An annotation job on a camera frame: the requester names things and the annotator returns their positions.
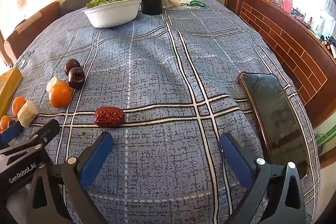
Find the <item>orange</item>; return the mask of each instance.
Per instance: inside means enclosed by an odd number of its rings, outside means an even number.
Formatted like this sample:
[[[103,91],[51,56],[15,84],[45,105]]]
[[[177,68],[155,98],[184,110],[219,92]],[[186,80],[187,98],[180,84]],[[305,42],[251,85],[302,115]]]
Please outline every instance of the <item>orange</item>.
[[[12,112],[15,117],[17,117],[17,113],[19,112],[21,107],[23,107],[25,103],[26,103],[26,99],[23,97],[16,97],[14,99],[13,104],[12,104]]]
[[[9,116],[3,116],[0,121],[0,128],[2,131],[6,130],[8,128],[8,122],[11,120]]]
[[[71,87],[64,82],[57,82],[50,89],[49,102],[55,108],[65,108],[71,102]]]

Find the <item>white plastic basin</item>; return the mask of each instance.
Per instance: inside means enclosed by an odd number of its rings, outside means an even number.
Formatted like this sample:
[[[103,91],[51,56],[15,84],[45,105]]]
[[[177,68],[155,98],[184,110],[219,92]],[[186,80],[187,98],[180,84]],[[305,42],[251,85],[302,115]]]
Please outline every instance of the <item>white plastic basin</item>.
[[[92,7],[82,12],[96,28],[109,28],[132,21],[137,17],[142,0],[122,0]]]

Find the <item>pink bottle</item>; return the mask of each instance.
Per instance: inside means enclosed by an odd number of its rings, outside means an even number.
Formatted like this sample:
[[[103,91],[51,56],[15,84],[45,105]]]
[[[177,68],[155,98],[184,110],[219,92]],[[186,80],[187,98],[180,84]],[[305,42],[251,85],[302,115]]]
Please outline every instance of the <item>pink bottle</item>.
[[[283,10],[287,13],[287,14],[291,14],[293,8],[293,0],[283,0]]]

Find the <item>yellow block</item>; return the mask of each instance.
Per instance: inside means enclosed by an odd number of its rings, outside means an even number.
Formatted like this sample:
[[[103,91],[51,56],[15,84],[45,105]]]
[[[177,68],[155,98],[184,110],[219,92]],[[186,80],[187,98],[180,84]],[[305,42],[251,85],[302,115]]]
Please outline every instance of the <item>yellow block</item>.
[[[7,109],[22,80],[18,68],[12,68],[0,76],[0,118],[6,115]]]

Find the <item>black pot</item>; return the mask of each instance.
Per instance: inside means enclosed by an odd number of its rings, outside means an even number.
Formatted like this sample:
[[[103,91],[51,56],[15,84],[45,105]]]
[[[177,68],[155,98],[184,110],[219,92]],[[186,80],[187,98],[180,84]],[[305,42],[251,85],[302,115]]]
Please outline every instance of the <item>black pot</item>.
[[[162,12],[162,0],[142,0],[141,11],[145,15],[160,15]]]

